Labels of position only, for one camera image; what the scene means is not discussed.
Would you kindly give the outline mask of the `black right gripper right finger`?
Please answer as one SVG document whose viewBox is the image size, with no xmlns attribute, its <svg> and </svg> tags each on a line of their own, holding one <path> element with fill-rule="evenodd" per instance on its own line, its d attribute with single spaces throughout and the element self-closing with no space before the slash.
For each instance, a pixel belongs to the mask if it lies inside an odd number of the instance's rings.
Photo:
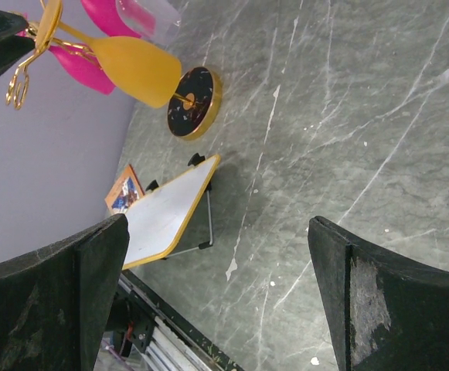
<svg viewBox="0 0 449 371">
<path fill-rule="evenodd" d="M 308 247 L 340 370 L 449 370 L 449 271 L 322 216 Z"/>
</svg>

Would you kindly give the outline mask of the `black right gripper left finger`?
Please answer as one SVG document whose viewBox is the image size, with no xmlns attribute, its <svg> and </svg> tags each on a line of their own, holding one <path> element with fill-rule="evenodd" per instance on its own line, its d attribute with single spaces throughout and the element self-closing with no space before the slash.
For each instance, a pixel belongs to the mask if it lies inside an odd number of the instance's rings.
<svg viewBox="0 0 449 371">
<path fill-rule="evenodd" d="M 116 214 L 0 263 L 0 370 L 92 370 L 128 243 Z"/>
</svg>

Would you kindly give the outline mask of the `yellow wine glass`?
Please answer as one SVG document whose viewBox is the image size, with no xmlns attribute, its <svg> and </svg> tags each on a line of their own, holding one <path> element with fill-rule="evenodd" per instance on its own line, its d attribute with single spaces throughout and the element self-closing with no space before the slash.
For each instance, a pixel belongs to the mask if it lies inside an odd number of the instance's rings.
<svg viewBox="0 0 449 371">
<path fill-rule="evenodd" d="M 153 108 L 172 98 L 187 100 L 176 92 L 182 72 L 177 57 L 131 36 L 90 37 L 61 21 L 61 1 L 42 1 L 41 6 L 52 29 L 62 29 L 87 45 L 111 82 L 127 95 Z"/>
</svg>

